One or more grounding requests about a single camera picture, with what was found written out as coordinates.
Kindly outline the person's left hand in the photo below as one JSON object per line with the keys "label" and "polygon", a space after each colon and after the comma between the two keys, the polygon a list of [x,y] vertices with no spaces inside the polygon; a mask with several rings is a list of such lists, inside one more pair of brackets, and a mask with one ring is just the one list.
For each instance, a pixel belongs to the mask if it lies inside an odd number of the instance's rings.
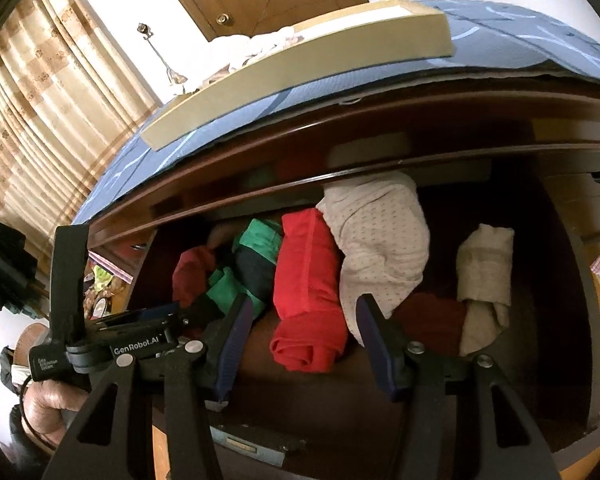
{"label": "person's left hand", "polygon": [[45,452],[53,453],[65,437],[68,416],[82,408],[88,393],[53,379],[24,384],[30,377],[30,350],[47,334],[48,328],[41,323],[32,323],[23,330],[15,346],[12,384],[18,388],[22,400],[20,422],[24,432]]}

